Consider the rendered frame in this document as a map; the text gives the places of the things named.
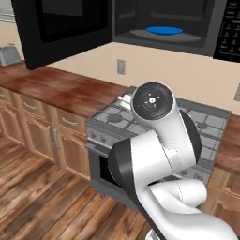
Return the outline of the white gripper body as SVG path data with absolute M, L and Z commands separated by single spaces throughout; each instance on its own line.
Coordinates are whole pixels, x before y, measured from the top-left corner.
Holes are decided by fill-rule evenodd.
M 127 111 L 131 110 L 131 95 L 124 94 L 123 96 L 119 96 L 118 100 L 120 101 L 121 107 L 123 107 Z

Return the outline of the black microwave door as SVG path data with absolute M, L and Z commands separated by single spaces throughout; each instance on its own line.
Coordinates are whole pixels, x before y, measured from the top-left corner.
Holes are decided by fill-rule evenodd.
M 113 40 L 113 0 L 11 0 L 26 68 Z

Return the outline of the black microwave oven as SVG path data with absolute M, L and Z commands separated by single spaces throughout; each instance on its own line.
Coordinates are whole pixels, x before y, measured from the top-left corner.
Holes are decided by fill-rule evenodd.
M 150 26 L 183 32 L 160 36 Z M 113 40 L 240 63 L 240 0 L 114 0 Z

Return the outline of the grey stove with oven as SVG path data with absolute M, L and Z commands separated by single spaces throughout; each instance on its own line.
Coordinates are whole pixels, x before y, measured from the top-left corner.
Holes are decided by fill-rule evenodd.
M 218 155 L 223 134 L 231 116 L 229 111 L 178 98 L 178 108 L 194 121 L 202 141 L 201 156 L 197 165 L 166 177 L 165 181 L 199 179 L 207 184 Z M 107 158 L 114 143 L 144 133 L 131 112 L 121 106 L 119 99 L 97 112 L 86 122 L 87 144 L 91 184 L 101 196 L 110 196 L 116 201 L 134 208 L 126 192 L 112 178 Z

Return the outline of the wooden drawer front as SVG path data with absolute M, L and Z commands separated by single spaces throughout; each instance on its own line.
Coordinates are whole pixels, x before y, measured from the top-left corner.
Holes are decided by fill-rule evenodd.
M 39 117 L 44 117 L 44 110 L 43 110 L 43 107 L 42 107 L 42 103 L 38 100 L 35 100 L 33 98 L 30 98 L 30 97 L 27 97 L 27 96 L 24 96 L 24 95 L 20 95 L 20 102 L 21 102 L 21 105 L 22 105 L 22 108 L 29 112 L 29 113 L 32 113 L 36 116 L 39 116 Z M 32 106 L 37 106 L 37 109 L 36 110 L 31 110 L 31 109 L 28 109 L 26 108 L 23 103 L 26 102 Z
M 0 87 L 0 93 L 4 93 L 5 97 L 0 97 L 0 100 L 12 105 L 12 99 L 7 89 Z
M 58 119 L 58 123 L 64 127 L 64 128 L 68 128 L 71 129 L 75 132 L 78 132 L 80 134 L 82 134 L 83 136 L 86 135 L 86 123 L 85 123 L 85 119 L 83 117 L 80 117 L 76 114 L 73 114 L 71 112 L 65 112 L 62 110 L 56 110 L 57 113 L 57 119 Z M 71 121 L 71 122 L 78 122 L 78 126 L 74 127 L 74 126 L 70 126 L 64 122 L 62 122 L 62 117 L 66 118 L 67 120 Z

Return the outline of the wooden cupboard door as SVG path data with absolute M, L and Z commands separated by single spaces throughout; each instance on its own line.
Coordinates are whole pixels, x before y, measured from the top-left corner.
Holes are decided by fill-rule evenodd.
M 30 149 L 51 161 L 54 161 L 53 145 L 50 146 L 47 137 L 47 126 L 51 124 L 30 114 L 25 113 L 22 118 L 23 127 Z
M 60 144 L 57 150 L 61 166 L 71 173 L 90 179 L 86 138 L 62 127 L 58 129 L 57 136 Z
M 19 111 L 3 103 L 0 106 L 0 117 L 5 136 L 15 143 L 25 145 Z

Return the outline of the blue plate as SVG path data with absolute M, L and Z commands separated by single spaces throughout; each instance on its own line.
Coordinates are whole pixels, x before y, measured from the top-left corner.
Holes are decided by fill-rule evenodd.
M 172 36 L 172 35 L 181 34 L 183 32 L 181 28 L 171 27 L 171 26 L 150 26 L 150 27 L 146 27 L 145 30 L 148 33 L 152 33 L 160 36 Z

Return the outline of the grey toaster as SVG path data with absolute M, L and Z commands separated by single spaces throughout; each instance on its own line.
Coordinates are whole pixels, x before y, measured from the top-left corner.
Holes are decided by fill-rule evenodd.
M 21 57 L 14 45 L 0 47 L 0 65 L 9 66 L 21 62 Z

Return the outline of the wooden cupboard run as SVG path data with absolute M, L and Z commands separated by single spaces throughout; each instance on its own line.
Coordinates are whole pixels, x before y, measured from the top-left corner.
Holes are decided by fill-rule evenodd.
M 240 237 L 240 174 L 215 167 L 207 192 L 202 211 L 226 221 Z

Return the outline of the window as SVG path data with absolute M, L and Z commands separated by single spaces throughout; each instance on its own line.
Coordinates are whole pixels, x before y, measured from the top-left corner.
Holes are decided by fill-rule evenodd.
M 15 21 L 11 0 L 0 0 L 0 21 Z

